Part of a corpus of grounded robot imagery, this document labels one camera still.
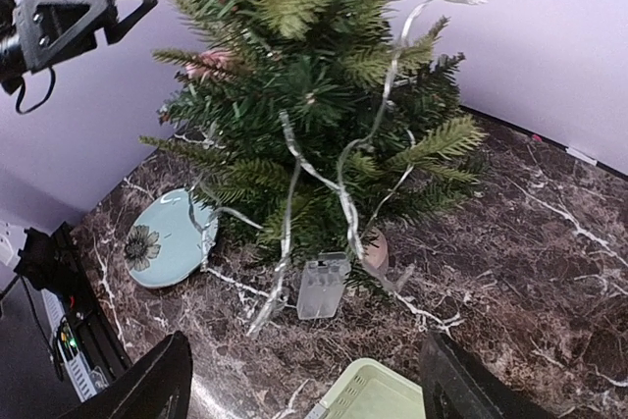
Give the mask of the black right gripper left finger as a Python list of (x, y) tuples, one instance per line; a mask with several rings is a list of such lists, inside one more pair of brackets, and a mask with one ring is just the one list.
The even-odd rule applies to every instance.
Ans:
[(165, 336), (102, 393), (70, 410), (65, 418), (185, 419), (192, 381), (192, 352), (187, 336)]

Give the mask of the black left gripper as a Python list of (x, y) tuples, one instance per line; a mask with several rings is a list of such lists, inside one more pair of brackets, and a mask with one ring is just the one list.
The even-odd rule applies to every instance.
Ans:
[(121, 41), (158, 0), (1, 0), (1, 88), (26, 94), (26, 73), (49, 71), (46, 91), (57, 81), (54, 65), (97, 47), (102, 29), (109, 45)]

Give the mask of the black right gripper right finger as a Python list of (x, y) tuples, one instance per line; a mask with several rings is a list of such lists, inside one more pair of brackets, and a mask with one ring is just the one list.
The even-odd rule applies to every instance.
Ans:
[(551, 418), (507, 387), (478, 359), (444, 333), (423, 341), (420, 377), (428, 418)]

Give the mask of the green perforated plastic basket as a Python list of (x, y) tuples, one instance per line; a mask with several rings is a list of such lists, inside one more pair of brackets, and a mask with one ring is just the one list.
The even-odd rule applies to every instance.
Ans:
[(371, 358), (349, 364), (307, 419), (425, 419), (419, 385)]

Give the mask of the pink bow ornament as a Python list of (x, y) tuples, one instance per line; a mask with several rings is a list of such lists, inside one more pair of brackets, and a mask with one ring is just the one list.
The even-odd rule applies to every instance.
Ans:
[(228, 50), (212, 49), (200, 53), (185, 66), (189, 79), (224, 79), (230, 74), (233, 54)]

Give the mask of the clear battery box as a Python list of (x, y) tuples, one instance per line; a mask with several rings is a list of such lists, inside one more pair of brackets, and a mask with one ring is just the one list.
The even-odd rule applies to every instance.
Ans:
[(350, 263), (343, 252), (321, 253), (305, 263), (296, 303), (299, 320), (333, 318), (340, 305)]

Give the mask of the small green christmas tree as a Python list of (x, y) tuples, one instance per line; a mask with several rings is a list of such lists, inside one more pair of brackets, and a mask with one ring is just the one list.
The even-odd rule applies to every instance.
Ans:
[[(392, 283), (365, 261), (369, 234), (465, 197), (484, 133), (461, 108), (462, 54), (436, 55), (440, 18), (422, 35), (391, 27), (395, 0), (170, 0), (204, 40), (166, 48), (180, 89), (163, 122), (209, 143), (149, 139), (201, 173), (195, 197), (226, 209), (229, 240), (274, 267), (283, 243), (300, 265), (343, 252), (352, 285)], [(233, 54), (224, 79), (189, 79), (207, 50)]]

